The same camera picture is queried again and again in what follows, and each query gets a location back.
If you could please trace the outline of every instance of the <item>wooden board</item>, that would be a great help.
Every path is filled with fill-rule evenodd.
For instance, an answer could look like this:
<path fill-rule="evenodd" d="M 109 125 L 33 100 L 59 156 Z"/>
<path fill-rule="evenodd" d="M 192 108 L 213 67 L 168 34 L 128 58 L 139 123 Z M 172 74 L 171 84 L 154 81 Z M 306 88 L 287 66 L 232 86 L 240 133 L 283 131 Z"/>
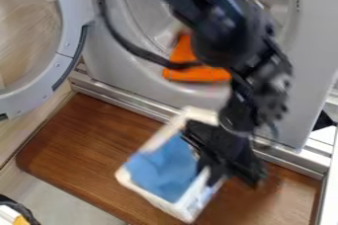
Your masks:
<path fill-rule="evenodd" d="M 121 187 L 116 169 L 161 123 L 76 95 L 18 154 L 24 171 L 130 224 L 182 224 Z M 269 165 L 259 189 L 225 184 L 196 224 L 305 225 L 320 182 Z"/>

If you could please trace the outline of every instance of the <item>orange object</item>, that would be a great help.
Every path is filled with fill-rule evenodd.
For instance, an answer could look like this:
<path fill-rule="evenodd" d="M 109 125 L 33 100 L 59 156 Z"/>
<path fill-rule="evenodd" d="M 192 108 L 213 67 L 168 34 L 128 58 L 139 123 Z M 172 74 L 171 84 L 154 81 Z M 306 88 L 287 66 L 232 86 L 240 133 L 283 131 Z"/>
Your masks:
<path fill-rule="evenodd" d="M 196 61 L 190 47 L 190 36 L 182 35 L 169 58 L 173 62 Z M 231 80 L 231 74 L 221 68 L 212 68 L 206 65 L 189 68 L 186 70 L 163 69 L 165 79 L 177 82 L 214 83 Z"/>

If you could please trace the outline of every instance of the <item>laundry basket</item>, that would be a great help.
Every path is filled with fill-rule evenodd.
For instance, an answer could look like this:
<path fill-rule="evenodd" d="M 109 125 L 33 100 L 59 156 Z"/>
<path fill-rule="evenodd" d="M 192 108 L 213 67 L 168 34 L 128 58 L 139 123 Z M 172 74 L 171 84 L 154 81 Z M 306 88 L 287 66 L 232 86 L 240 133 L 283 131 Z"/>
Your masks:
<path fill-rule="evenodd" d="M 179 115 L 172 117 L 168 124 L 158 130 L 143 146 L 140 147 L 138 151 L 155 151 L 165 144 L 172 136 L 181 131 L 185 127 L 188 120 L 197 120 L 209 125 L 218 125 L 215 112 L 193 107 L 186 107 L 182 109 L 182 112 Z M 192 223 L 196 220 L 201 211 L 210 201 L 211 197 L 219 190 L 225 181 L 225 178 L 223 178 L 213 187 L 207 186 L 210 173 L 211 172 L 209 168 L 204 168 L 196 176 L 185 193 L 175 203 L 171 203 L 137 186 L 131 180 L 131 175 L 124 166 L 121 166 L 116 171 L 116 178 L 121 185 L 137 192 L 147 199 L 151 204 L 163 210 L 164 212 L 186 223 Z"/>

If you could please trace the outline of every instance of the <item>cable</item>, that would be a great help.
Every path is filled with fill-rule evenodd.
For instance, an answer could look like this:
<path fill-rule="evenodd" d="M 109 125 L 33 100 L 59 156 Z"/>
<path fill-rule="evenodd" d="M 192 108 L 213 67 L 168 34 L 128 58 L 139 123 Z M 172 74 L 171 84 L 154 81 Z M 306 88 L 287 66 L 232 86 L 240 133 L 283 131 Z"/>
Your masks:
<path fill-rule="evenodd" d="M 111 36 L 120 44 L 120 46 L 122 46 L 126 51 L 136 57 L 161 65 L 171 70 L 184 70 L 203 65 L 201 62 L 198 61 L 181 63 L 172 62 L 127 40 L 125 37 L 118 33 L 118 31 L 114 28 L 111 21 L 109 20 L 107 15 L 106 0 L 102 0 L 102 16 Z"/>

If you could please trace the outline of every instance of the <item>laundry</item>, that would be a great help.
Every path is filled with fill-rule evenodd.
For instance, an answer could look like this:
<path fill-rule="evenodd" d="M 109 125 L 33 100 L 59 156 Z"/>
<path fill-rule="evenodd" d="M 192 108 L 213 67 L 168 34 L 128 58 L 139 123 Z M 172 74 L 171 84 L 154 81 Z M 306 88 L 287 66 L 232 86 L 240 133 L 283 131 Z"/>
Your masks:
<path fill-rule="evenodd" d="M 169 202 L 178 201 L 197 174 L 197 161 L 181 133 L 152 153 L 135 153 L 125 167 L 135 184 Z"/>
<path fill-rule="evenodd" d="M 170 55 L 170 60 L 173 62 L 197 60 L 190 47 L 189 35 L 181 35 L 178 38 L 177 45 Z M 162 71 L 162 76 L 171 81 L 192 83 L 215 83 L 231 79 L 231 74 L 224 69 L 212 68 L 206 65 L 179 71 L 165 68 Z"/>

